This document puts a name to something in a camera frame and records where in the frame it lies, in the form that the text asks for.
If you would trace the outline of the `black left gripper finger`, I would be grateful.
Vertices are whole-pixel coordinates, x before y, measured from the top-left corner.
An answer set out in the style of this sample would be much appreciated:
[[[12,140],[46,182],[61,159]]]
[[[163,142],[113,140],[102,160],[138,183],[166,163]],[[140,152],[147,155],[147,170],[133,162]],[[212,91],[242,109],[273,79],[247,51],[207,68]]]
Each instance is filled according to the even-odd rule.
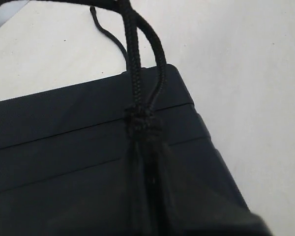
[[[270,236],[263,219],[213,191],[162,145],[162,187],[169,224],[179,236]]]

